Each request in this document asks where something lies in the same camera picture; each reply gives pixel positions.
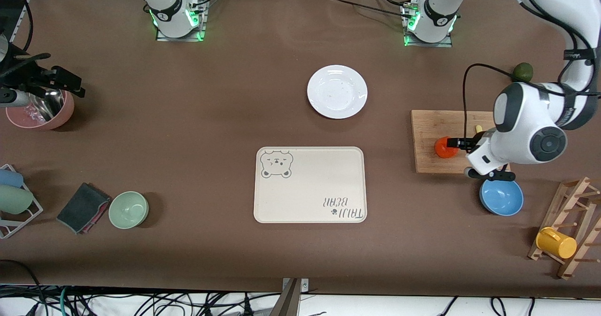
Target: dark gray towel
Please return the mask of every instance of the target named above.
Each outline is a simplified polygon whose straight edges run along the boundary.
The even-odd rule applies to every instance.
[[[75,233],[87,232],[91,226],[86,227],[100,218],[110,200],[110,196],[82,183],[56,219]]]

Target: yellow object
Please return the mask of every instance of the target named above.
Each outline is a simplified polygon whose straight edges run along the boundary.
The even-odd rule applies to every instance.
[[[536,235],[536,246],[560,258],[570,258],[576,252],[576,241],[551,227],[545,227]]]

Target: blue bowl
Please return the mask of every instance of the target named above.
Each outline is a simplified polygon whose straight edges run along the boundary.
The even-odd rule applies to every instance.
[[[480,201],[490,213],[512,216],[522,209],[524,194],[515,181],[486,180],[480,187]]]

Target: green cup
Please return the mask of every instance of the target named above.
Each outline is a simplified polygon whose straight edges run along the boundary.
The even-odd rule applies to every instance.
[[[20,214],[34,201],[34,195],[25,189],[0,184],[0,210],[9,214]]]

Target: floor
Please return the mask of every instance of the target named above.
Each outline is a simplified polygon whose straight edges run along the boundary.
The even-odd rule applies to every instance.
[[[226,296],[223,304],[239,303],[244,295],[234,293]],[[97,297],[90,301],[90,308],[98,315],[134,315],[135,311],[146,301],[146,297],[127,297],[112,299],[108,297]],[[193,294],[194,303],[202,303],[204,294]],[[187,297],[181,299],[187,303]],[[275,305],[277,296],[264,297],[251,301],[251,308],[259,316],[257,311],[269,310]],[[299,316],[440,316],[451,301],[451,297],[425,297],[425,296],[351,296],[351,295],[303,295],[299,305]],[[504,308],[509,316],[527,316],[530,308],[530,299],[502,299]],[[34,302],[29,299],[11,298],[0,299],[0,315],[24,315]],[[165,302],[157,303],[157,312],[163,316],[188,316],[193,315],[196,310],[191,310],[187,305],[181,307],[163,307]],[[496,308],[502,314],[500,304],[495,302]],[[144,314],[150,315],[152,308]],[[212,308],[212,314],[219,316],[226,308]],[[50,309],[50,316],[60,316],[60,312]],[[532,310],[532,316],[599,316],[601,301],[576,301],[558,299],[537,299]],[[223,316],[238,316],[242,308],[228,310]],[[42,307],[36,312],[37,316],[45,315]],[[483,297],[460,297],[449,310],[448,316],[495,316],[490,299]]]

